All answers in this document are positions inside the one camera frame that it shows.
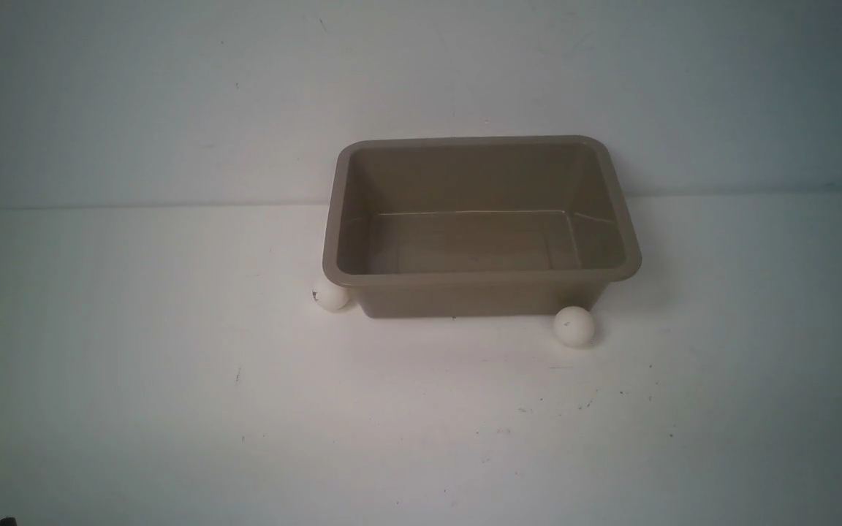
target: white table surface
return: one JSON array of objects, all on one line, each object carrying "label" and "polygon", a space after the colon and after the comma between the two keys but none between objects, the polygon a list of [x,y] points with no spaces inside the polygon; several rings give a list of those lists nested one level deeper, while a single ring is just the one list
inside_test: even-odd
[{"label": "white table surface", "polygon": [[0,519],[842,524],[842,194],[629,207],[584,351],[325,313],[321,206],[0,212]]}]

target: plastic tub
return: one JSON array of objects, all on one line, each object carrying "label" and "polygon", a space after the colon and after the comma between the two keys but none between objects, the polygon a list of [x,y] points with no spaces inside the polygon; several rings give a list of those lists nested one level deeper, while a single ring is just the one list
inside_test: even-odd
[{"label": "plastic tub", "polygon": [[338,159],[324,273],[370,317],[591,309],[641,262],[589,137],[371,140]]}]

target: white backdrop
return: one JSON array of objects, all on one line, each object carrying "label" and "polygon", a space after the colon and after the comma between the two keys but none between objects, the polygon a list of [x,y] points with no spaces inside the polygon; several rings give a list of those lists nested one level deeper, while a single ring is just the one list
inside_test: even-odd
[{"label": "white backdrop", "polygon": [[842,2],[0,2],[0,207],[323,202],[355,140],[564,133],[635,194],[840,189]]}]

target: container bottom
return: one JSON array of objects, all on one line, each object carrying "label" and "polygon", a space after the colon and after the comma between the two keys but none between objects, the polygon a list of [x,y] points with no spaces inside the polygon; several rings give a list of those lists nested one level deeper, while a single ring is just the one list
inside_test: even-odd
[{"label": "container bottom", "polygon": [[368,250],[371,274],[580,267],[562,210],[379,214]]}]

